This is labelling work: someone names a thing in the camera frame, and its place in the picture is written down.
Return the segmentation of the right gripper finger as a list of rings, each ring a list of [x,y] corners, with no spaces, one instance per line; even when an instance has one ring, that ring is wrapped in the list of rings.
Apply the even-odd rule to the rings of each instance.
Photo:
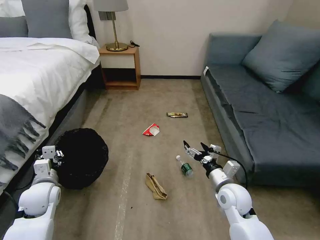
[[[201,152],[196,150],[195,148],[191,148],[190,145],[184,140],[184,149],[187,155],[189,155],[193,159],[201,159]]]
[[[200,142],[202,148],[203,148],[203,151],[200,151],[201,152],[201,156],[202,157],[205,157],[205,156],[210,156],[212,154],[212,148],[211,147],[208,147],[206,144],[204,144],[203,142]]]

